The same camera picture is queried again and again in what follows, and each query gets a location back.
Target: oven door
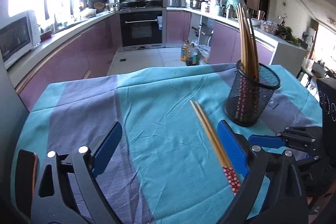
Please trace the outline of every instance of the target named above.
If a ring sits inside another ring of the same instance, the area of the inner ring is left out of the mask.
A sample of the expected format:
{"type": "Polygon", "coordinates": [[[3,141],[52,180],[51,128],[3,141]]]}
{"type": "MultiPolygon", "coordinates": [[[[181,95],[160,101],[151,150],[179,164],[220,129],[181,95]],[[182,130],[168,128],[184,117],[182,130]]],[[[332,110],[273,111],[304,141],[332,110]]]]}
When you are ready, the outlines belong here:
{"type": "Polygon", "coordinates": [[[120,25],[123,47],[161,44],[162,25],[159,24],[158,17],[162,17],[162,11],[121,14],[120,25]]]}

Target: oven handle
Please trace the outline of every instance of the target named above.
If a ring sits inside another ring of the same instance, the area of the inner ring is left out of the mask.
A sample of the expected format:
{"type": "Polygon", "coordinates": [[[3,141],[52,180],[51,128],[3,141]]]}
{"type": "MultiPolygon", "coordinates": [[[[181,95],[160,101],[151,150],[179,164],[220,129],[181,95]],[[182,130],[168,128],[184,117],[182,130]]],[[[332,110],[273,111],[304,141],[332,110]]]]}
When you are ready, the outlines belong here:
{"type": "Polygon", "coordinates": [[[157,21],[157,19],[154,19],[154,20],[139,20],[139,21],[125,21],[125,23],[128,24],[128,23],[136,23],[136,22],[152,22],[152,21],[157,21]]]}

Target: pair of chopsticks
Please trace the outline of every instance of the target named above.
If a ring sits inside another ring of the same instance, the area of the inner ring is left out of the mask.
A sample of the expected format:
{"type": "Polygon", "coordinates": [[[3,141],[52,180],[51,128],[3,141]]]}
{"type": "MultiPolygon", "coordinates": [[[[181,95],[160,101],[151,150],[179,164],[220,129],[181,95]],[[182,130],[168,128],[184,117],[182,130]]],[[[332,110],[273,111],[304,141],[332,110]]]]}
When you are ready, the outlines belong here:
{"type": "Polygon", "coordinates": [[[217,134],[215,133],[214,129],[212,128],[210,121],[208,117],[205,115],[204,111],[202,110],[200,104],[196,101],[193,102],[190,100],[190,103],[195,110],[201,124],[204,127],[204,130],[206,134],[208,135],[208,138],[211,142],[211,145],[213,149],[215,150],[216,156],[218,158],[219,163],[221,164],[223,171],[225,173],[225,176],[230,184],[230,187],[234,193],[234,195],[237,194],[239,187],[240,187],[240,182],[237,178],[237,175],[232,167],[232,163],[230,159],[228,158],[227,154],[224,151],[224,148],[218,139],[217,134]]]}
{"type": "Polygon", "coordinates": [[[247,16],[247,12],[245,12],[241,4],[237,7],[237,17],[240,28],[242,71],[251,79],[258,80],[259,62],[254,30],[251,19],[247,16]]]}

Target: countertop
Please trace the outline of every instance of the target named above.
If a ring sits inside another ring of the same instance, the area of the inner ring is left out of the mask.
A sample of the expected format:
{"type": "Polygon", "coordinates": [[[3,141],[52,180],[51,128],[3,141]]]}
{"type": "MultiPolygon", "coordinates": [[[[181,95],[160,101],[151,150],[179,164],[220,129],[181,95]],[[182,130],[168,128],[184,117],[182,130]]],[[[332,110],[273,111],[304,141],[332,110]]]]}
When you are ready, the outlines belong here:
{"type": "MultiPolygon", "coordinates": [[[[152,8],[151,10],[164,10],[166,8],[152,8]]],[[[137,12],[142,12],[144,9],[137,9],[137,12]]],[[[194,14],[198,14],[201,16],[205,16],[208,18],[211,18],[213,20],[222,22],[225,25],[231,26],[239,29],[239,23],[232,19],[226,19],[225,17],[212,15],[210,13],[201,12],[200,10],[194,10],[190,8],[167,8],[167,10],[184,10],[188,11],[194,14]]],[[[123,13],[131,13],[134,12],[134,10],[122,10],[117,12],[102,12],[100,14],[97,14],[96,17],[90,18],[84,22],[79,23],[78,25],[69,28],[67,30],[58,32],[54,34],[50,39],[36,45],[31,51],[26,53],[23,57],[21,57],[15,64],[13,64],[8,69],[8,76],[13,84],[14,87],[16,87],[21,80],[41,61],[43,58],[45,58],[49,53],[51,53],[53,50],[55,50],[57,47],[62,45],[65,41],[69,40],[70,38],[74,37],[76,34],[84,31],[86,28],[90,27],[91,25],[94,25],[95,23],[110,17],[114,14],[123,14],[123,13]]],[[[262,31],[259,28],[254,28],[255,36],[257,39],[271,45],[272,47],[276,48],[278,43],[286,44],[290,47],[297,47],[295,45],[292,45],[274,35],[271,35],[269,33],[266,33],[262,31]]]]}

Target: white microwave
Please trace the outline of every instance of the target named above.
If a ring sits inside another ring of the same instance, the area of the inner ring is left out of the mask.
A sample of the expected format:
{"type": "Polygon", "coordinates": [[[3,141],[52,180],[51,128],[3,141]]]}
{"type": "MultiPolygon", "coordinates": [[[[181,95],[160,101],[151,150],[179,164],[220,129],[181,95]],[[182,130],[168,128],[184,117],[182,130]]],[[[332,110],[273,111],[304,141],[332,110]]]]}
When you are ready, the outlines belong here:
{"type": "Polygon", "coordinates": [[[33,10],[0,19],[0,51],[6,69],[39,42],[40,32],[33,10]]]}

